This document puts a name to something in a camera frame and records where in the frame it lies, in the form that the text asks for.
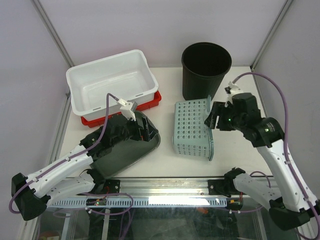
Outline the black ribbed waste bin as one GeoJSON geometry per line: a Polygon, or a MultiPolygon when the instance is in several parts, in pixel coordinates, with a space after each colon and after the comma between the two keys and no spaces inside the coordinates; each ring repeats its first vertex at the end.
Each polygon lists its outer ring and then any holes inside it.
{"type": "Polygon", "coordinates": [[[214,97],[232,66],[230,53],[211,42],[188,46],[181,56],[182,96],[185,100],[214,97]]]}

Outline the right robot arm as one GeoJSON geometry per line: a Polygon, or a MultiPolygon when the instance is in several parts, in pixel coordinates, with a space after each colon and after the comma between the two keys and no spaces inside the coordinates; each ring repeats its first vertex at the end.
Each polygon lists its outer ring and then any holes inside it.
{"type": "Polygon", "coordinates": [[[305,182],[297,183],[292,158],[286,159],[284,131],[277,120],[262,117],[257,99],[251,93],[238,93],[231,101],[215,101],[204,121],[210,129],[240,131],[267,163],[277,183],[278,191],[256,181],[241,168],[224,174],[221,194],[230,196],[237,191],[250,196],[269,212],[270,218],[283,231],[300,227],[320,214],[320,201],[305,182]]]}

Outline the teal perforated plastic basket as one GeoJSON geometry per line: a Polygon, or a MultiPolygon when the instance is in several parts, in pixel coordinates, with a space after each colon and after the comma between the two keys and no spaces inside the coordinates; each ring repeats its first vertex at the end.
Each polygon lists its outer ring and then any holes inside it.
{"type": "Polygon", "coordinates": [[[214,137],[205,125],[210,110],[210,96],[175,103],[172,143],[177,154],[213,160],[214,137]]]}

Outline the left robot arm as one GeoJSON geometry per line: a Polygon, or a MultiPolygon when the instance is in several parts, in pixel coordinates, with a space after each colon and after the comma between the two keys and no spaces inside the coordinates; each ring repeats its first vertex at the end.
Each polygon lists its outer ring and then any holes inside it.
{"type": "Polygon", "coordinates": [[[11,179],[9,211],[25,221],[74,195],[113,194],[106,181],[134,165],[160,143],[158,129],[141,112],[136,119],[114,115],[64,157],[27,176],[11,179]]]}

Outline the large white plastic tub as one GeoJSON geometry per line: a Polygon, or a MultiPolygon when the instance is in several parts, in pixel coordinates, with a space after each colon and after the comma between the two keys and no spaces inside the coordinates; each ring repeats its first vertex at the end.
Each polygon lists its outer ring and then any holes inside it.
{"type": "Polygon", "coordinates": [[[159,84],[141,50],[135,49],[71,67],[66,72],[71,106],[75,115],[87,121],[102,118],[106,108],[119,112],[108,93],[138,105],[154,99],[159,84]]]}

